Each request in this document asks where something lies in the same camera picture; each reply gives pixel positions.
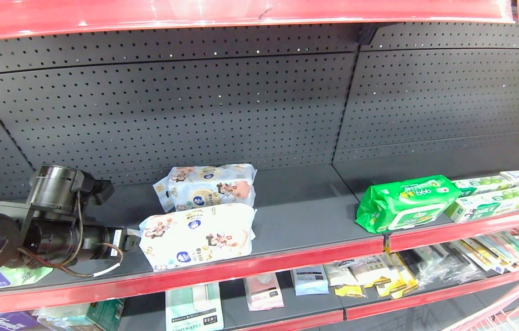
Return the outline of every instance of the plastic packaging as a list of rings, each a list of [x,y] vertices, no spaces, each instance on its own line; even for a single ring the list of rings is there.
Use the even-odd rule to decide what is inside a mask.
[[[219,283],[165,292],[165,329],[215,331],[224,328]]]
[[[385,260],[386,254],[369,256],[362,259],[361,264],[350,268],[354,277],[358,280],[358,285],[373,287],[384,285],[392,280],[395,273],[392,272],[389,260]]]
[[[457,223],[519,210],[519,187],[459,198],[445,213]]]
[[[329,286],[359,286],[358,280],[354,274],[350,271],[350,268],[338,268],[336,264],[325,264],[325,273],[327,273],[327,280],[329,280]]]
[[[139,225],[139,247],[154,271],[246,256],[254,216],[243,203],[150,216]]]
[[[454,180],[453,184],[462,192],[460,197],[468,197],[470,195],[506,190],[515,183],[503,176],[490,176]]]
[[[35,284],[43,277],[47,276],[52,268],[0,268],[0,289],[21,285]]]
[[[460,195],[444,176],[368,187],[356,223],[371,233],[413,228],[435,220]]]
[[[297,296],[329,294],[329,284],[323,266],[294,269],[290,273]]]
[[[244,203],[253,207],[257,170],[251,164],[222,167],[174,167],[153,185],[165,212]]]
[[[365,299],[368,297],[364,288],[361,286],[355,285],[338,285],[334,289],[335,295],[337,296],[348,296],[355,297],[360,299]]]
[[[243,279],[247,308],[251,312],[284,306],[282,291],[276,273],[262,274]]]
[[[468,281],[486,279],[486,275],[474,264],[465,254],[462,254],[453,242],[434,245],[434,248],[440,252],[445,258],[454,258],[457,265],[449,270],[444,278],[445,281],[453,281],[463,284]]]
[[[405,281],[402,279],[400,270],[394,266],[390,255],[384,253],[381,255],[381,260],[388,268],[385,281],[379,282],[375,285],[378,295],[381,297],[389,296],[390,294],[398,291],[402,291],[408,287]]]

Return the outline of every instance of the shopping cart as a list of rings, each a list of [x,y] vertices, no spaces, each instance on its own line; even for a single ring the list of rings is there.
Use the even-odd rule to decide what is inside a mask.
[[[509,312],[504,309],[519,298],[519,284],[490,306],[480,310],[443,331],[519,331],[519,306]]]

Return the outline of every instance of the gray shelf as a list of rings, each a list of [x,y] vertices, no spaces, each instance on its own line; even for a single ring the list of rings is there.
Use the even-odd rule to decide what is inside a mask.
[[[244,258],[273,256],[295,249],[376,237],[355,223],[358,201],[331,165],[259,171],[254,186],[258,212],[253,229],[257,238],[253,241],[253,253]],[[150,184],[137,184],[115,187],[109,201],[104,205],[90,206],[87,212],[103,224],[136,228],[146,217],[163,213],[163,209]],[[112,263],[92,260],[81,262],[73,269],[95,272]],[[110,274],[90,281],[134,278],[151,272],[145,256],[137,250],[127,253],[121,266]],[[83,281],[54,270],[33,285],[10,291],[74,286]]]
[[[277,277],[282,290],[284,307],[260,312],[248,310],[242,279],[221,282],[219,287],[225,322],[224,330],[275,323],[343,309],[341,300],[333,293],[296,296],[290,272],[277,273]],[[118,331],[164,331],[164,303],[165,293],[128,298]]]
[[[321,331],[438,331],[482,308],[484,305],[472,294],[369,318],[323,325],[319,329]]]

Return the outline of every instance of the white wet wipes pack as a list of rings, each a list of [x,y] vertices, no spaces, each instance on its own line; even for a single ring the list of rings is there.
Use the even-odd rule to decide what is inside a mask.
[[[243,203],[149,216],[139,225],[139,247],[154,271],[246,256],[254,216]]]
[[[153,185],[165,212],[244,203],[254,205],[253,187],[257,170],[251,164],[221,167],[174,167]]]

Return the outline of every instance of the tissue package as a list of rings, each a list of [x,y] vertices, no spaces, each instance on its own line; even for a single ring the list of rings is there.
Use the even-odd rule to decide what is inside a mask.
[[[150,216],[139,225],[139,247],[154,271],[246,256],[254,216],[243,203]]]
[[[368,187],[356,223],[371,233],[413,228],[435,220],[460,195],[444,176],[429,176]]]
[[[284,306],[282,291],[276,273],[262,274],[243,279],[247,308],[251,312]]]
[[[165,292],[165,329],[214,331],[224,327],[219,283]]]
[[[503,176],[490,176],[454,180],[453,184],[455,184],[455,186],[457,186],[457,188],[462,192],[460,197],[468,197],[469,195],[506,190],[511,188],[514,185],[514,182],[504,178]]]
[[[47,276],[52,268],[0,268],[0,289],[20,285],[35,284],[37,281]]]
[[[294,269],[290,272],[297,296],[329,294],[329,284],[323,266]]]
[[[251,164],[174,167],[153,187],[165,212],[174,207],[180,211],[226,203],[253,207],[256,172]]]

